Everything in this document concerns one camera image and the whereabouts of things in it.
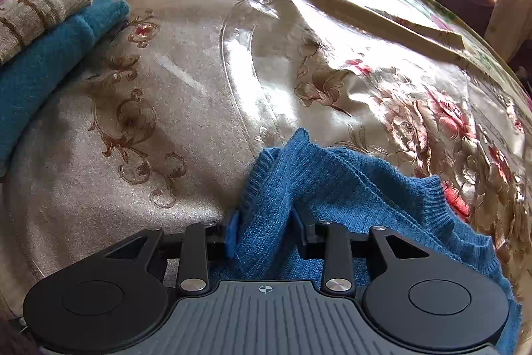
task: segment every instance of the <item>silver rivet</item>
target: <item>silver rivet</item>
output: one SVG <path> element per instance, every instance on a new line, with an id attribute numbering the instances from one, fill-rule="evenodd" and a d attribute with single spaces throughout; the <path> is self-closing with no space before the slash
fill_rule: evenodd
<path id="1" fill-rule="evenodd" d="M 345 278 L 331 278 L 328 282 L 325 283 L 325 286 L 329 290 L 335 292 L 345 292 L 346 290 L 351 289 L 351 282 Z"/>
<path id="2" fill-rule="evenodd" d="M 203 290 L 206 285 L 207 283 L 201 280 L 201 278 L 187 278 L 179 286 L 188 292 L 197 292 L 198 290 Z"/>

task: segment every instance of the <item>gray ribbed plate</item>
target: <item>gray ribbed plate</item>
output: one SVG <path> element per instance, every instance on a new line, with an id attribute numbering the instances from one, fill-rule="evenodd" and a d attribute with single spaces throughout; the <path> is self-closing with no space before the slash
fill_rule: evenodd
<path id="1" fill-rule="evenodd" d="M 321 295 L 310 281 L 222 281 L 212 294 L 179 301 L 159 331 L 116 355 L 414 353 L 377 334 L 352 301 Z M 497 354 L 492 346 L 476 353 Z"/>

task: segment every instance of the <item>red flower pattern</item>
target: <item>red flower pattern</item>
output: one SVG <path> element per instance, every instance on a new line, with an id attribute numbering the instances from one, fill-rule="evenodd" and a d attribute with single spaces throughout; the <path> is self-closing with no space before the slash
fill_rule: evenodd
<path id="1" fill-rule="evenodd" d="M 428 88 L 427 95 L 428 106 L 449 139 L 455 139 L 457 136 L 476 138 L 469 118 L 451 98 Z"/>
<path id="2" fill-rule="evenodd" d="M 511 180 L 511 170 L 510 166 L 508 166 L 506 157 L 495 146 L 489 146 L 489 154 L 495 165 L 498 167 L 501 178 L 504 182 L 508 183 Z"/>
<path id="3" fill-rule="evenodd" d="M 449 181 L 442 181 L 443 194 L 447 203 L 464 219 L 469 218 L 469 205 L 460 197 L 460 193 Z"/>
<path id="4" fill-rule="evenodd" d="M 525 130 L 523 129 L 523 124 L 519 119 L 516 119 L 513 124 L 515 125 L 515 128 L 517 128 L 521 133 L 525 132 Z"/>
<path id="5" fill-rule="evenodd" d="M 430 15 L 430 20 L 432 20 L 435 25 L 438 25 L 440 29 L 451 32 L 453 31 L 450 27 L 447 26 L 447 24 L 442 19 L 437 17 L 435 14 Z"/>
<path id="6" fill-rule="evenodd" d="M 137 29 L 135 29 L 135 34 L 144 37 L 145 35 L 150 34 L 150 32 L 152 31 L 153 31 L 153 26 L 142 24 L 142 25 L 137 26 Z"/>
<path id="7" fill-rule="evenodd" d="M 355 67 L 363 75 L 369 76 L 373 72 L 373 69 L 368 65 L 362 65 L 363 62 L 362 59 L 349 59 L 345 63 Z"/>

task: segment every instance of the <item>bedspread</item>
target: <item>bedspread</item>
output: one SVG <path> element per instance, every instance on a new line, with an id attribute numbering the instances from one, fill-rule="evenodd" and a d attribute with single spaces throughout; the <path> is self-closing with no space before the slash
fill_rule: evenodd
<path id="1" fill-rule="evenodd" d="M 129 21 L 14 153 L 2 226 L 33 278 L 145 226 L 219 220 L 261 149 L 302 126 L 320 145 L 438 174 L 452 209 L 492 235 L 528 350 L 532 113 L 478 35 L 433 0 L 127 2 Z"/>

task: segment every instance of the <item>floral bedspread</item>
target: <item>floral bedspread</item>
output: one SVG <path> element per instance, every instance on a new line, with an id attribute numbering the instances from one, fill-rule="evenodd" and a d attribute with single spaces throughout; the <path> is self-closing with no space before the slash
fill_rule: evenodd
<path id="1" fill-rule="evenodd" d="M 220 219 L 302 126 L 439 175 L 493 237 L 528 350 L 530 101 L 466 24 L 433 0 L 127 1 L 13 157 L 5 206 L 35 278 L 145 226 Z"/>

